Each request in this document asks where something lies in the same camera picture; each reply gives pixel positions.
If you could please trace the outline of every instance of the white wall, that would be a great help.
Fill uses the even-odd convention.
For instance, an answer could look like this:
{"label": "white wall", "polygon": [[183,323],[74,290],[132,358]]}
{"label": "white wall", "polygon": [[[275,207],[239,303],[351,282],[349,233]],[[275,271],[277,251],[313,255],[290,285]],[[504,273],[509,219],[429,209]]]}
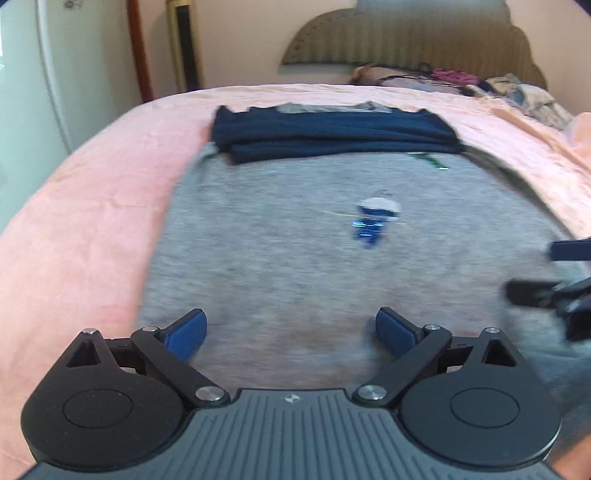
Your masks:
{"label": "white wall", "polygon": [[157,98],[173,95],[178,90],[170,50],[166,2],[165,0],[140,0],[139,11],[154,95]]}
{"label": "white wall", "polygon": [[[308,20],[355,0],[194,0],[206,87],[260,83],[344,83],[348,66],[280,67],[289,42]],[[507,0],[514,24],[530,39],[550,92],[573,113],[591,111],[591,17],[574,0]],[[174,84],[164,0],[142,0],[150,70],[158,96]],[[151,35],[161,34],[160,41]]]}
{"label": "white wall", "polygon": [[550,92],[572,113],[591,112],[591,16],[573,0],[507,0]]}
{"label": "white wall", "polygon": [[47,88],[34,0],[0,11],[0,233],[29,195],[66,158]]}

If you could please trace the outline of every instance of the navy blue shirt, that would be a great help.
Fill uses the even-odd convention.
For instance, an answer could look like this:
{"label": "navy blue shirt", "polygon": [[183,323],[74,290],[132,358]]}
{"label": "navy blue shirt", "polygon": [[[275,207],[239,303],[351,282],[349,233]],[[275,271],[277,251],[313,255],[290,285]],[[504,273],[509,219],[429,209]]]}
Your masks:
{"label": "navy blue shirt", "polygon": [[212,140],[238,164],[353,152],[463,151],[454,130],[434,113],[396,108],[391,113],[281,113],[275,108],[234,113],[221,106]]}

